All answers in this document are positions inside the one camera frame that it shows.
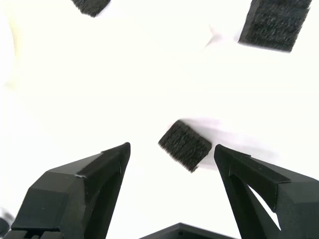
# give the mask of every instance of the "robotic claw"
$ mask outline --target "robotic claw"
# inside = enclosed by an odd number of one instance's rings
[[[11,230],[7,223],[0,233],[4,239],[105,239],[130,151],[125,143],[47,171],[30,187]],[[319,239],[319,181],[222,145],[214,158],[242,239]],[[250,188],[277,214],[280,229]],[[177,224],[142,239],[230,238]]]

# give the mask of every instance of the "foam block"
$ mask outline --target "foam block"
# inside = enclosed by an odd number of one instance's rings
[[[180,120],[160,139],[159,145],[190,172],[196,170],[212,148],[211,142]]]
[[[310,1],[254,0],[239,42],[282,51],[292,51],[308,14]]]

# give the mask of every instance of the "white background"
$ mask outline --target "white background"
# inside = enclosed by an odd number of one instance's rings
[[[0,94],[0,205],[16,215],[44,171],[128,141],[107,238],[178,222],[240,238],[213,151],[190,174],[157,145],[177,119],[319,179],[318,1],[290,54],[237,44],[250,3],[224,2],[113,0],[91,19],[68,0],[5,1],[15,66]]]

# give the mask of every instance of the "black sponge cube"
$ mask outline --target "black sponge cube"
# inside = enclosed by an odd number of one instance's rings
[[[96,17],[111,0],[72,0],[81,13]]]
[[[291,52],[308,14],[309,1],[254,0],[239,42]]]
[[[190,172],[196,170],[212,148],[211,142],[180,120],[160,139],[159,145]]]

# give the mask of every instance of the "white surface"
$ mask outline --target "white surface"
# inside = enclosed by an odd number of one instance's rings
[[[0,2],[0,86],[9,80],[13,68],[14,45],[7,16]]]
[[[115,2],[104,14],[121,14],[97,19],[81,16],[71,1],[6,2],[18,40],[11,88],[0,94],[1,206],[15,215],[45,170],[129,141],[131,160],[108,238],[138,239],[178,222],[240,238],[213,152],[189,174],[158,147],[180,118],[214,144],[319,179],[315,4],[294,51],[285,54],[236,44],[240,26],[214,28],[206,15],[210,7],[216,21],[229,19],[229,8],[218,8],[217,1],[214,7],[202,1],[197,15],[222,41],[205,48],[204,37],[188,39],[196,43],[189,49],[165,38],[163,26],[172,17],[163,17],[158,32],[142,24],[142,9],[155,12],[152,4]],[[187,11],[175,3],[176,18],[186,19]],[[191,4],[185,3],[188,9]],[[176,38],[188,34],[182,27]]]

